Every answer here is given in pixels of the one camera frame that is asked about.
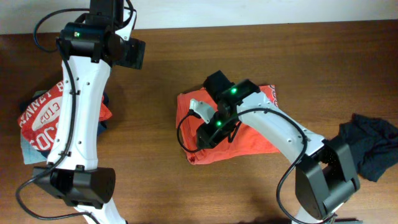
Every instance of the white wall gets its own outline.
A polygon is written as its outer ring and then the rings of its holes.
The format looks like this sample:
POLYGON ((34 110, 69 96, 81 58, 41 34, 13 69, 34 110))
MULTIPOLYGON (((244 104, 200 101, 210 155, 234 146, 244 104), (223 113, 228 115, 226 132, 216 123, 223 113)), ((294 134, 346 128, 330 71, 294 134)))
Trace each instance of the white wall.
MULTIPOLYGON (((31 33, 46 14, 88 7, 90 0, 3 0, 0 34, 31 33)), ((398 0, 132 0, 136 29, 398 19, 398 0)), ((59 32, 79 13, 51 18, 41 32, 59 32)))

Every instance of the wooden table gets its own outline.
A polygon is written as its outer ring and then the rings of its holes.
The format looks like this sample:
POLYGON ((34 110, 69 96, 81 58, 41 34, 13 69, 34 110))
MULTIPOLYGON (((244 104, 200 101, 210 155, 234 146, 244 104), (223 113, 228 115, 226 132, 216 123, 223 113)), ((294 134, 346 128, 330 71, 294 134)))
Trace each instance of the wooden table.
MULTIPOLYGON (((221 69, 230 80, 275 84, 279 106, 332 138, 353 113, 398 125, 398 21, 280 24, 137 30, 146 41, 141 71, 114 67, 106 86, 113 117, 98 138, 99 166, 117 173, 114 199, 129 223, 237 223, 283 217, 276 185, 288 167, 281 154, 242 156, 192 166, 175 138, 177 95, 221 69)), ((55 34, 40 35, 53 46, 55 34)), ((0 36, 0 223, 44 223, 18 206, 14 192, 30 177, 16 119, 18 104, 62 79, 58 54, 34 46, 32 35, 0 36)), ((73 212, 29 187, 23 199, 42 215, 73 212)), ((282 191, 295 212, 294 178, 282 191)), ((366 223, 397 223, 398 166, 338 210, 366 223)), ((82 217, 54 223, 85 223, 82 217)))

